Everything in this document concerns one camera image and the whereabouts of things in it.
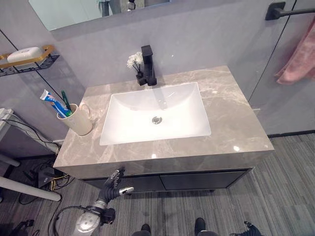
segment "white sink basin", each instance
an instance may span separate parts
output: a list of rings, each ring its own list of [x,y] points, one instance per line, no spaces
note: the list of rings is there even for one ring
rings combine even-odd
[[[100,145],[211,135],[198,84],[113,94]]]

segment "gray marble vanity top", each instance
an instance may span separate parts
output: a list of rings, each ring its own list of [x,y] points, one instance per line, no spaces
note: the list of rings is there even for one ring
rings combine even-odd
[[[94,127],[85,136],[70,129],[54,167],[77,178],[106,177],[122,166],[126,175],[251,168],[273,150],[227,66],[157,78],[159,87],[188,82],[198,82],[211,136],[100,146],[111,95],[154,87],[136,79],[90,87],[82,103]]]

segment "wall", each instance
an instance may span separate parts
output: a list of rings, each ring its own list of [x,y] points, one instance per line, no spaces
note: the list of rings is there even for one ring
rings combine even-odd
[[[150,44],[158,75],[227,64],[249,97],[285,24],[264,20],[269,3],[174,0],[47,31],[28,0],[0,0],[0,29],[18,48],[54,44],[84,87],[135,79],[126,60]]]
[[[1,33],[0,49],[1,53],[15,51]],[[47,69],[42,72],[44,76],[45,73],[50,74],[47,80],[58,92],[64,88],[72,102],[81,101],[84,88],[73,77],[73,73],[62,58],[58,60],[53,71]],[[13,109],[15,114],[51,140],[63,139],[68,128],[56,119],[51,106],[39,99],[44,89],[52,91],[36,72],[0,77],[0,108]],[[11,127],[1,140],[0,152],[13,157],[51,154],[51,151],[14,127]]]
[[[294,9],[315,7],[315,1],[299,0]],[[276,74],[289,60],[315,14],[290,16],[250,104],[260,108],[258,119],[267,134],[315,130],[315,82],[309,79],[290,86],[276,83]]]

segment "cabinet drawer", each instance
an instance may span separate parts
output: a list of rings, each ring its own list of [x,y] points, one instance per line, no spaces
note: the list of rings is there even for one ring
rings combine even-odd
[[[166,190],[227,188],[246,171],[160,175]]]
[[[85,182],[97,188],[101,188],[105,182],[105,179],[85,180]],[[119,188],[124,188],[124,187],[129,187],[129,186],[134,187],[134,193],[165,191],[165,188],[163,187],[163,184],[159,176],[125,177],[125,178],[122,178],[122,181],[118,185]]]

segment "black shoe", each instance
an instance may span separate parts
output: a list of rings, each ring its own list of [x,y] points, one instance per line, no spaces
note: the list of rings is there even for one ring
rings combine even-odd
[[[195,222],[195,236],[202,230],[206,230],[206,222],[202,218],[197,218]]]
[[[145,231],[148,231],[149,233],[151,233],[151,228],[148,224],[144,224],[142,227],[141,227],[141,230],[145,230]]]

